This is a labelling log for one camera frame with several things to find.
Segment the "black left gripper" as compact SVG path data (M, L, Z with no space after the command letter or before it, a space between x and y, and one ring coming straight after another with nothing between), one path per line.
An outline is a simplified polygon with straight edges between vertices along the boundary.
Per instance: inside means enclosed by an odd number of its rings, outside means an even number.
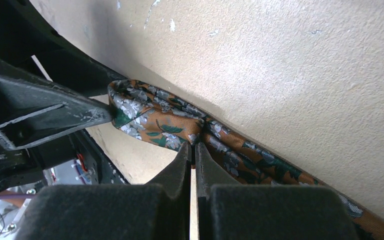
M0 192L28 184L129 184L82 130L111 120L102 102L23 70L0 73Z

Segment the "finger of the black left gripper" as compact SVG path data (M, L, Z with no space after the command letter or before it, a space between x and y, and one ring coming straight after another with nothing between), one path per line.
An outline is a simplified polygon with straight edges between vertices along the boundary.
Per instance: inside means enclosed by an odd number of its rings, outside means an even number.
M71 44L30 1L1 0L0 14L9 63L34 55L54 82L86 97L105 95L111 82L126 79Z

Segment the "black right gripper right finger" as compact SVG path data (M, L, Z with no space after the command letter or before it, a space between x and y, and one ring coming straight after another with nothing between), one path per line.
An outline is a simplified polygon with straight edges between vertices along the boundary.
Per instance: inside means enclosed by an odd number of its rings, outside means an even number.
M241 184L195 147L201 240L356 240L342 201L322 186Z

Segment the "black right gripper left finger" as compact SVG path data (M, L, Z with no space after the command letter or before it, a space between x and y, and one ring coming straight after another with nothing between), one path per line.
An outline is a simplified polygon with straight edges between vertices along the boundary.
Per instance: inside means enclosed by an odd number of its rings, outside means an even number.
M192 147L145 184L53 185L30 202L18 240L187 240Z

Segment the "brown floral tie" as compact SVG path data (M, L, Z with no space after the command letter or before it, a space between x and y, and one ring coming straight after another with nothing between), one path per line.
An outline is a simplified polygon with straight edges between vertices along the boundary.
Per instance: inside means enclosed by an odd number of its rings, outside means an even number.
M183 99L138 80L108 86L116 109L113 125L154 145L178 151L183 142L203 142L211 157L241 183L318 185L312 175L231 131Z

